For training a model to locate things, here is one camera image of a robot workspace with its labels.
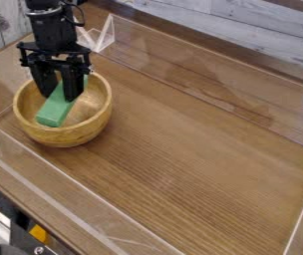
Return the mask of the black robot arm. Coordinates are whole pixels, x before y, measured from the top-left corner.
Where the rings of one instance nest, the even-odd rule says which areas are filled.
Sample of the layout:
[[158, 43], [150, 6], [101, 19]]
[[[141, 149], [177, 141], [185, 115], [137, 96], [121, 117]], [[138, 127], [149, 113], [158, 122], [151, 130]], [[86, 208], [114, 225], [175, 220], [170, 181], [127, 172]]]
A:
[[26, 0], [35, 36], [34, 42], [20, 42], [22, 66], [31, 70], [39, 91], [50, 98], [62, 75], [64, 97], [74, 101], [84, 91], [84, 78], [91, 73], [91, 49], [78, 43], [78, 27], [86, 21], [74, 18], [79, 5], [70, 0]]

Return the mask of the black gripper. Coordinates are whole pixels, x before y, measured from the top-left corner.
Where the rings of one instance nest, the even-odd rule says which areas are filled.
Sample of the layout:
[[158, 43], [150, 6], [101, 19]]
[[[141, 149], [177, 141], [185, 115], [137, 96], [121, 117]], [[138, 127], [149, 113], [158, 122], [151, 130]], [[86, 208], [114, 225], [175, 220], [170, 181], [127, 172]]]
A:
[[74, 10], [79, 6], [30, 6], [34, 42], [18, 44], [20, 62], [31, 74], [42, 95], [48, 98], [58, 85], [62, 74], [64, 96], [72, 102], [84, 91], [84, 76], [91, 72], [91, 50], [78, 43], [79, 27], [86, 21], [75, 19]]

